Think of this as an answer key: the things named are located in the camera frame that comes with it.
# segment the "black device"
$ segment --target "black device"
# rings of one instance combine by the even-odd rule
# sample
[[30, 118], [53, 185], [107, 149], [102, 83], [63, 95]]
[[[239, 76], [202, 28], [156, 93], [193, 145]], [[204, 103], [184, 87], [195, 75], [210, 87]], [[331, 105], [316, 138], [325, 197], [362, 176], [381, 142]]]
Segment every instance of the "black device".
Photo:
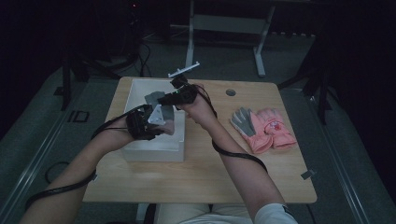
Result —
[[175, 77], [171, 84], [177, 89], [174, 92], [167, 93], [163, 98], [158, 99], [161, 105], [185, 105], [192, 104], [197, 97], [198, 89], [191, 85], [183, 75]]

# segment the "gray glove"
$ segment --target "gray glove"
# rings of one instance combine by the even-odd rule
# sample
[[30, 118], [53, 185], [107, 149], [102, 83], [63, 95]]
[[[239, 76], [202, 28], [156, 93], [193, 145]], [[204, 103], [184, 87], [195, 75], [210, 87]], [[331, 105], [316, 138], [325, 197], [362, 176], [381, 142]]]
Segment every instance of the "gray glove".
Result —
[[231, 124], [247, 141], [253, 153], [263, 153], [272, 145], [271, 135], [264, 132], [264, 126], [251, 109], [241, 107], [234, 112]]

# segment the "table leg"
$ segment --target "table leg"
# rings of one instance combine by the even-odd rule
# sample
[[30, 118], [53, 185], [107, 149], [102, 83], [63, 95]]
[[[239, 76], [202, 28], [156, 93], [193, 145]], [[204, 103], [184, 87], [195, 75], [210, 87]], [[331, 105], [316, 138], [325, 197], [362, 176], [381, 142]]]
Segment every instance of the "table leg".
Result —
[[189, 27], [189, 45], [187, 46], [186, 67], [192, 66], [194, 57], [194, 0], [190, 0], [190, 27]]
[[260, 43], [257, 47], [253, 48], [254, 58], [256, 60], [257, 73], [259, 77], [265, 76], [264, 65], [262, 63], [262, 46], [264, 45], [265, 38], [268, 35], [269, 26], [271, 24], [271, 19], [274, 15], [274, 11], [275, 11], [275, 7], [271, 7], [267, 15], [267, 20], [264, 23], [264, 26], [262, 27]]

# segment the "wooden table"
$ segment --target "wooden table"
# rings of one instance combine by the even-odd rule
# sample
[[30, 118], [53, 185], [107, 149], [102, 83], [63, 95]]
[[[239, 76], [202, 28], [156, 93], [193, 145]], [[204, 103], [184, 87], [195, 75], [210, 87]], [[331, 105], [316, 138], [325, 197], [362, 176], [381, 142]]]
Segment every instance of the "wooden table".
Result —
[[[106, 119], [123, 114], [132, 80], [131, 77], [120, 80]], [[294, 135], [275, 84], [192, 79], [189, 82], [205, 85], [220, 122], [247, 152], [250, 152], [247, 143], [230, 123], [232, 113], [240, 106], [253, 111], [278, 108]], [[228, 89], [235, 90], [236, 95], [228, 96], [225, 93]], [[310, 178], [301, 177], [307, 169], [299, 146], [270, 149], [257, 157], [267, 166], [287, 203], [313, 203], [317, 199]], [[128, 162], [118, 150], [100, 161], [97, 174], [97, 180], [88, 186], [84, 202], [242, 202], [219, 154], [211, 145], [209, 134], [191, 119], [186, 119], [184, 162]]]

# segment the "metal stand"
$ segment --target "metal stand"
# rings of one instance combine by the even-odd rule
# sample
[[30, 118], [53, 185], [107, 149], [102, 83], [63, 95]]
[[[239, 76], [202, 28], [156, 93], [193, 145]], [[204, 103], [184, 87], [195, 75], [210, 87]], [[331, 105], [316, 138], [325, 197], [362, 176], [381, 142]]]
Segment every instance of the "metal stand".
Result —
[[194, 0], [190, 0], [190, 30], [189, 45], [187, 47], [186, 67], [192, 65], [194, 54], [194, 30], [209, 30], [221, 32], [235, 32], [244, 34], [260, 34], [261, 39], [257, 47], [253, 48], [254, 58], [256, 60], [257, 72], [259, 77], [265, 76], [264, 65], [262, 62], [262, 46], [268, 34], [271, 19], [274, 15], [275, 7], [270, 7], [266, 19], [248, 19], [219, 17], [194, 14]]

